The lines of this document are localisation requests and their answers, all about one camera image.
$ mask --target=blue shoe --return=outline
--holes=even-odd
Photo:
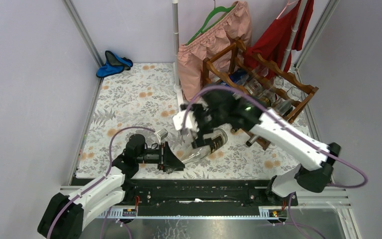
[[[106,56],[106,63],[110,66],[124,66],[124,69],[127,71],[129,71],[133,66],[133,63],[130,59],[126,57],[120,58],[111,51],[105,51],[104,55]]]
[[[124,69],[125,69],[125,67],[123,65],[114,67],[114,66],[110,66],[106,62],[106,64],[104,66],[100,67],[97,70],[96,76],[98,78],[105,78],[108,76],[119,74],[119,73],[123,72]]]

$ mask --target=floral tablecloth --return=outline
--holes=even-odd
[[[183,155],[185,145],[172,123],[178,112],[177,96],[173,89],[173,65],[169,63],[135,64],[130,71],[103,80],[97,106],[86,141],[79,156],[78,178],[95,178],[108,167],[108,146],[111,137],[121,128],[145,126],[155,130],[165,128],[168,142],[176,156]],[[309,135],[305,113],[293,123],[298,130]],[[281,148],[271,144],[264,151],[258,144],[245,146],[249,136],[238,131],[230,133],[223,125],[228,142],[215,153],[187,164],[183,172],[166,174],[155,164],[140,164],[134,178],[158,179],[270,179],[294,168],[297,162]],[[146,137],[148,145],[156,141],[153,133],[129,129],[119,134],[113,144],[113,158],[124,149],[127,139],[134,133]]]

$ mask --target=pink hanger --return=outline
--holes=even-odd
[[[279,13],[279,16],[276,17],[276,20],[279,19],[279,17],[282,15],[282,13],[286,10],[287,6],[289,6],[289,5],[291,5],[291,4],[294,4],[295,2],[298,2],[298,0],[293,1],[293,2],[290,2],[290,3],[289,3],[289,0],[287,0],[287,4],[286,4],[286,6],[285,6],[284,9],[281,11],[281,13]]]

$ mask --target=red cloth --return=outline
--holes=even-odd
[[[244,64],[246,66],[255,68],[259,65],[259,62],[251,57],[253,53],[260,53],[264,59],[273,60],[278,64],[279,67],[281,66],[300,4],[301,1],[299,1],[288,14],[279,19],[275,19],[269,28],[267,28],[267,30],[263,33],[260,39],[258,39],[256,44],[254,44],[252,47],[247,47],[247,54],[244,55]],[[301,22],[299,23],[299,29],[296,33],[295,41],[292,45],[292,50],[300,51],[302,49],[305,31],[307,30],[308,23],[313,12],[313,6],[314,0],[308,0],[301,18]],[[289,54],[287,59],[284,69],[285,72],[289,70],[290,61],[291,54]],[[270,79],[274,75],[274,72],[269,71],[266,77],[267,79]]]

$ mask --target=pink garment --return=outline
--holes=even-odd
[[[178,52],[178,75],[185,98],[191,100],[201,90],[202,61],[213,57],[239,36],[246,45],[251,42],[251,16],[246,1],[236,1],[235,7],[215,26],[200,35],[189,45],[182,44]],[[229,69],[231,51],[213,65],[220,72]]]

